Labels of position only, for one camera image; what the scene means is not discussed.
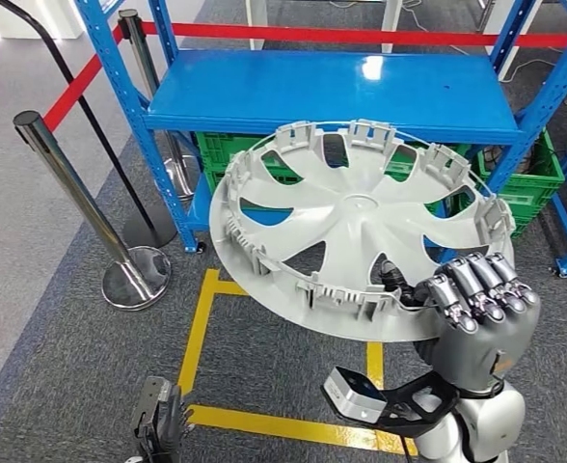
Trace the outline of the dark left robot hand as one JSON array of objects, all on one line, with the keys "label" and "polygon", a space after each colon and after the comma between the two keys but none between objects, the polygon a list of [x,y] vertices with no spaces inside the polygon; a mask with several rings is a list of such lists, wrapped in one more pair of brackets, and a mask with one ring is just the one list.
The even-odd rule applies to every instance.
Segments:
[{"label": "dark left robot hand", "polygon": [[181,441],[191,430],[188,410],[178,385],[161,377],[148,378],[141,423],[145,462],[180,462]]}]

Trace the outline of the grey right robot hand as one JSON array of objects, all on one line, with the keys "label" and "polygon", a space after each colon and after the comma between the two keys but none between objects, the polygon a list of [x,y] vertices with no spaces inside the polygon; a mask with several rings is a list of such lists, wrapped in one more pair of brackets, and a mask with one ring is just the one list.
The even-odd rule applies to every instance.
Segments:
[{"label": "grey right robot hand", "polygon": [[444,380],[472,395],[502,382],[528,347],[540,315],[539,296],[501,253],[453,258],[416,286],[389,260],[379,275],[385,289],[400,290],[407,308],[434,310],[437,336],[418,340],[415,350]]}]

